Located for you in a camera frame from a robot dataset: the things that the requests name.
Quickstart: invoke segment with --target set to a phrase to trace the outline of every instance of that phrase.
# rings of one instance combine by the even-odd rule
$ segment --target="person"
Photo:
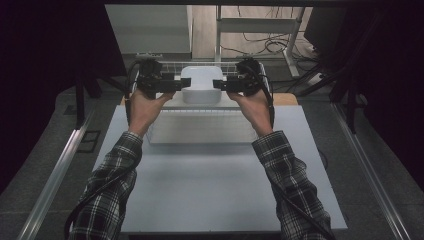
[[[306,164],[295,157],[283,131],[274,132],[271,127],[264,92],[260,90],[249,97],[238,93],[227,94],[238,103],[259,137],[252,146],[270,180],[277,202],[281,239],[326,239],[287,204],[283,199],[284,194],[333,236],[330,216],[316,196],[316,187],[306,177]],[[122,134],[105,156],[103,163],[92,173],[81,199],[103,186],[117,172],[140,161],[143,136],[159,115],[162,106],[172,99],[173,95],[174,93],[164,93],[151,100],[140,90],[133,93],[128,131]],[[117,239],[136,177],[133,170],[87,204],[78,214],[69,239]]]

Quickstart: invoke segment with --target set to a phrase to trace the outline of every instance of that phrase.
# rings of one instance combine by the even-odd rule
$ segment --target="white metal stand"
[[[222,18],[221,6],[216,7],[216,47],[215,62],[221,62],[221,33],[280,33],[291,34],[287,48],[283,51],[293,78],[299,78],[299,72],[293,61],[293,47],[302,23],[305,8],[300,8],[296,19],[262,18]]]

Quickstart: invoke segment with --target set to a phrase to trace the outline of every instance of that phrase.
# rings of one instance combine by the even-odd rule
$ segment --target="hand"
[[[269,117],[268,101],[262,89],[248,97],[238,93],[227,92],[227,94],[231,100],[236,101],[240,106],[241,112],[252,124],[259,137],[273,132]]]
[[[131,96],[131,118],[128,131],[143,137],[158,117],[163,105],[172,99],[175,92],[164,93],[157,99],[149,99],[142,91],[137,89]]]

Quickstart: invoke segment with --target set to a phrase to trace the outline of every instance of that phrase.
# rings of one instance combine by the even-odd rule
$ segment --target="person's left hand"
[[[131,117],[128,131],[143,137],[158,117],[163,105],[172,99],[175,92],[164,93],[157,99],[149,99],[137,89],[131,96]]]

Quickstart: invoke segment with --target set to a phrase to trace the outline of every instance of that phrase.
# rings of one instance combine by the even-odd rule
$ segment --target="plaid sleeve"
[[[306,164],[297,159],[282,131],[263,136],[252,143],[271,182],[277,201],[277,217],[282,239],[325,239],[315,228],[288,205],[286,194],[306,214],[331,233],[330,215],[316,196],[317,189],[306,176]]]
[[[86,191],[80,201],[118,176],[134,161],[139,162],[142,143],[138,135],[124,132],[103,163],[88,179]],[[136,177],[136,171],[131,171],[88,203],[74,222],[69,239],[117,239]]]

